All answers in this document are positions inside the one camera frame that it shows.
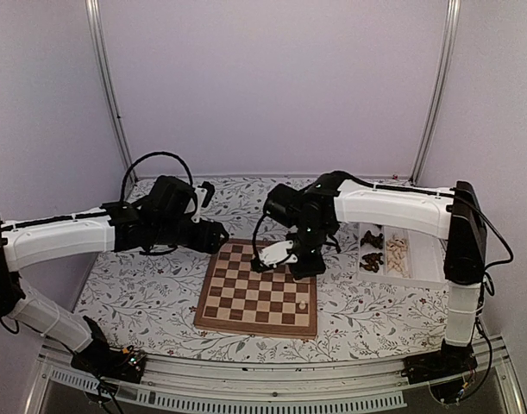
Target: light purple wall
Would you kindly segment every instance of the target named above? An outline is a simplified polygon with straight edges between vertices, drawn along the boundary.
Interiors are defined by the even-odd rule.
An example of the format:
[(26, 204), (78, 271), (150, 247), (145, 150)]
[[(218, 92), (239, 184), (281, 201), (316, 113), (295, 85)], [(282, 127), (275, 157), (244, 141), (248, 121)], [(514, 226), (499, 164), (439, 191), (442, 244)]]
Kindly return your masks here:
[[(516, 255), (492, 269), (486, 326), (501, 332), (527, 403), (527, 2), (463, 2), (424, 185), (472, 182)], [(488, 260), (505, 257), (489, 237)]]
[[(132, 153), (195, 173), (408, 175), (443, 0), (101, 2)], [(140, 175), (181, 169), (169, 160)]]
[[(122, 165), (82, 1), (0, 2), (0, 213), (31, 219), (117, 196)], [(70, 306), (92, 256), (22, 275)], [(0, 327), (0, 414), (22, 410), (41, 342)]]

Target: patterned table surface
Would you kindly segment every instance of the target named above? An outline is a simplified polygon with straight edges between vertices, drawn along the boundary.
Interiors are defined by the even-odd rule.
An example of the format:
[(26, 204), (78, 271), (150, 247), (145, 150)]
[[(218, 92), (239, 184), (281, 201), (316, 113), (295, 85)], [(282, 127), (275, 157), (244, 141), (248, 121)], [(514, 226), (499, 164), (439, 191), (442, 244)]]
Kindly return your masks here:
[[(267, 193), (277, 183), (302, 188), (313, 179), (207, 180), (216, 194), (204, 217), (224, 223), (231, 237), (250, 238)], [(153, 182), (140, 181), (131, 199), (148, 193)], [(437, 348), (445, 330), (447, 293), (358, 281), (357, 226), (343, 224), (336, 234), (342, 252), (325, 254), (328, 270), (317, 279), (315, 340), (196, 329), (194, 315), (210, 257), (184, 248), (161, 257), (100, 254), (76, 312), (94, 318), (114, 346), (134, 344), (151, 354), (199, 360), (349, 361)], [(286, 231), (267, 219), (260, 238), (282, 240)]]

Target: white robotic arm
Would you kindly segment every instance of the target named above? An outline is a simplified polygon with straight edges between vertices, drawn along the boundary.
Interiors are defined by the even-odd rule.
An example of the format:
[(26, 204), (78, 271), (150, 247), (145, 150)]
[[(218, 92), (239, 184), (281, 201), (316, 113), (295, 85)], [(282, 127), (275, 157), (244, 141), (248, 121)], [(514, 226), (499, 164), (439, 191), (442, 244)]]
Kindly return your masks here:
[[(427, 371), (416, 369), (430, 364), (422, 358), (409, 361), (408, 369), (430, 380), (475, 365), (470, 343), (483, 299), (486, 227), (475, 214), (479, 205), (469, 183), (459, 182), (454, 189), (422, 189), (373, 185), (345, 172), (332, 172), (300, 191), (277, 185), (263, 210), (278, 223), (298, 229), (285, 241), (256, 252), (252, 268), (262, 272), (286, 263), (297, 279), (324, 273), (321, 249), (328, 238), (333, 238), (339, 223), (375, 223), (448, 240), (444, 271), (449, 304), (443, 354)], [(448, 365), (442, 361), (446, 354), (456, 355)]]
[(104, 204), (32, 222), (0, 220), (0, 317), (13, 318), (61, 342), (75, 354), (77, 368), (138, 382), (144, 367), (141, 351), (111, 350), (94, 321), (61, 308), (20, 279), (18, 272), (73, 254), (138, 248), (142, 254), (158, 254), (152, 248), (159, 245), (216, 253), (229, 235), (222, 224), (200, 218), (213, 192), (208, 183), (194, 189), (179, 179), (162, 176), (148, 196), (133, 204)]

